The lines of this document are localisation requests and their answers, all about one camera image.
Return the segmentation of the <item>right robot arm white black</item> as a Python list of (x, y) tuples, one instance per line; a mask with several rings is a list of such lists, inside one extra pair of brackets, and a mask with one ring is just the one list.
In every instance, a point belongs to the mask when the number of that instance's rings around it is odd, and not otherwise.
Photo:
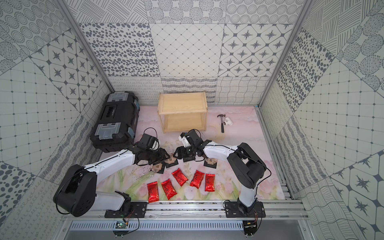
[(227, 146), (203, 140), (196, 130), (181, 133), (179, 140), (186, 148), (188, 157), (199, 156), (229, 163), (242, 185), (238, 198), (240, 206), (249, 209), (256, 203), (258, 185), (263, 181), (265, 172), (270, 170), (248, 144)]

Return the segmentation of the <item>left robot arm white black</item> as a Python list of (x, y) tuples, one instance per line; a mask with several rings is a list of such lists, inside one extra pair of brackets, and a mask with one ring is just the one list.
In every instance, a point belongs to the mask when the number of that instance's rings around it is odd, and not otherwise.
[(127, 218), (132, 215), (129, 194), (116, 191), (97, 191), (100, 182), (116, 172), (146, 161), (147, 165), (160, 164), (170, 159), (159, 140), (143, 134), (141, 140), (117, 154), (93, 164), (71, 166), (53, 197), (58, 213), (80, 217), (89, 211), (106, 211), (107, 214)]

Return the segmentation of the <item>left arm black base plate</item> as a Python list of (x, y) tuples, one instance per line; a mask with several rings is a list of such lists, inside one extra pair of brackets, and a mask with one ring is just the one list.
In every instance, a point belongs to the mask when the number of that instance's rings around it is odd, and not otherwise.
[(134, 217), (134, 218), (144, 218), (146, 211), (147, 211), (147, 202), (128, 202), (124, 203), (123, 206), (117, 210), (117, 211), (112, 211), (112, 210), (107, 210), (105, 212), (104, 217), (107, 219), (112, 219), (112, 218), (127, 218), (129, 216)]

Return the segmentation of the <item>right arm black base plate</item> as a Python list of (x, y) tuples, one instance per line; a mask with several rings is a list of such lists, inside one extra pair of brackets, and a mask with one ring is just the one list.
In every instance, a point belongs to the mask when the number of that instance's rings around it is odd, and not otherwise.
[(227, 218), (265, 218), (265, 208), (262, 202), (255, 201), (250, 207), (246, 207), (240, 201), (229, 201), (223, 202), (223, 208), (226, 212)]

